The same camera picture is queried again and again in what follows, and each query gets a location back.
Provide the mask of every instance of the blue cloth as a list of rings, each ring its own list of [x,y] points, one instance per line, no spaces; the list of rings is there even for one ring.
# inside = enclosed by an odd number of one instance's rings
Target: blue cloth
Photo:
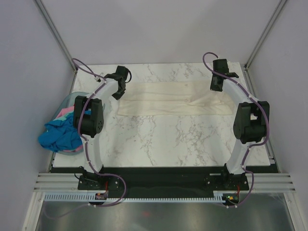
[[[45,124],[45,131],[38,137],[43,148],[53,152],[62,150],[73,150],[82,145],[77,129],[73,126],[74,113],[70,113],[66,120],[53,120]]]

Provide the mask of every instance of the white vent strip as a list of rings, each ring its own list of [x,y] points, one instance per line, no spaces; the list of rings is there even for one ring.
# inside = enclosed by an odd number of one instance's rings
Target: white vent strip
[[[94,192],[48,192],[45,194],[45,201],[65,201],[65,202],[99,202],[102,200],[95,199]],[[116,201],[117,198],[108,198],[107,202]],[[214,198],[125,198],[122,202],[189,202],[189,203],[223,203],[222,194],[216,193]]]

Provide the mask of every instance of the table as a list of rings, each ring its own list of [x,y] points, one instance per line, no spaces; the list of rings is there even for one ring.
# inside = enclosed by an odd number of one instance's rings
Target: table
[[[228,62],[246,86],[239,63]],[[125,64],[132,82],[168,82],[211,79],[203,64]],[[91,65],[97,74],[114,73],[117,65]],[[78,71],[73,92],[93,92],[98,86],[93,76]],[[119,116],[118,101],[106,104],[105,124],[100,136],[105,167],[222,166],[235,144],[234,115]],[[84,153],[56,154],[53,167],[84,165]],[[264,146],[254,147],[247,165],[270,165]]]

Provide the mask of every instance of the pile of clothes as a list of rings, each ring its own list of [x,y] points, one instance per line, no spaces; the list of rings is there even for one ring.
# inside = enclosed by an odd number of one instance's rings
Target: pile of clothes
[[[83,148],[82,141],[77,129],[73,126],[73,119],[74,106],[62,109],[53,121],[45,124],[46,131],[38,137],[40,145],[53,152],[80,151]]]

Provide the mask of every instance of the reflective floor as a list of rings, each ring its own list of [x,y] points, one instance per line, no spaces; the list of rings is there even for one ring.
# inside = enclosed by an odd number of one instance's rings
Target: reflective floor
[[[49,216],[81,205],[45,202]],[[238,208],[202,203],[122,203],[81,208],[57,220],[44,215],[37,231],[293,231],[283,194],[253,194]]]

